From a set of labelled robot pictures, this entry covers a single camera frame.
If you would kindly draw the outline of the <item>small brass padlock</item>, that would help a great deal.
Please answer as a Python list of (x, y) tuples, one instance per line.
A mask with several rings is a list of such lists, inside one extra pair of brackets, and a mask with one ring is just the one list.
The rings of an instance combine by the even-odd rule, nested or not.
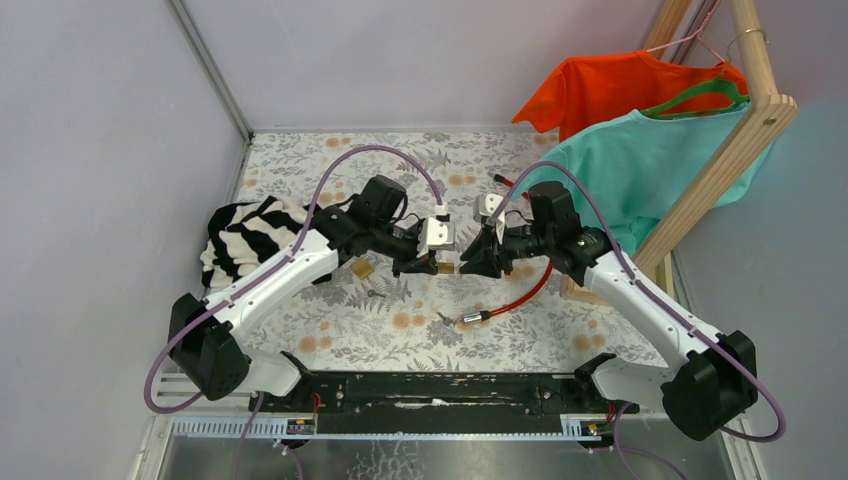
[(443, 275), (453, 275), (456, 271), (455, 264), (452, 262), (438, 262), (437, 273)]

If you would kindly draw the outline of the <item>large brass padlock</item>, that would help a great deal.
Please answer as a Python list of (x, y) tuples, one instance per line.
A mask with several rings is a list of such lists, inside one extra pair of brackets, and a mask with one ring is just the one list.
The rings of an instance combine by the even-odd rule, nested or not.
[(372, 275), (380, 264), (380, 260), (375, 256), (363, 255), (356, 257), (349, 265), (351, 272), (360, 280), (364, 280)]

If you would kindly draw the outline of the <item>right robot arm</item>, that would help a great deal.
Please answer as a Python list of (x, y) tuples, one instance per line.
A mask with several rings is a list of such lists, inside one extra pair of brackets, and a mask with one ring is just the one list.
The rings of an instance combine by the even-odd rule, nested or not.
[(603, 298), (654, 346), (663, 368), (602, 354), (576, 370), (575, 402), (597, 412), (611, 400), (662, 410), (687, 437), (701, 441), (758, 400), (753, 341), (688, 312), (639, 271), (600, 228), (583, 225), (570, 192), (543, 182), (529, 194), (532, 218), (509, 227), (503, 198), (474, 203), (481, 230), (461, 255), (461, 273), (499, 278), (514, 261), (543, 256), (556, 270)]

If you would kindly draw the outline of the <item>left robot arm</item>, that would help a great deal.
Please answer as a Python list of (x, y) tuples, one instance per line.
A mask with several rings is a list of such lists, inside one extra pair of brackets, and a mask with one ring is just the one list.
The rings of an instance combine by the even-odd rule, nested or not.
[(228, 288), (204, 299), (190, 293), (178, 298), (171, 308), (170, 359), (209, 401), (246, 386), (270, 393), (285, 410), (304, 407), (311, 387), (293, 359), (244, 342), (287, 299), (365, 253), (391, 259), (394, 275), (437, 274), (438, 251), (454, 246), (450, 216), (439, 205), (435, 215), (400, 227), (394, 214), (405, 198), (402, 186), (377, 175), (347, 206), (317, 211), (302, 239)]

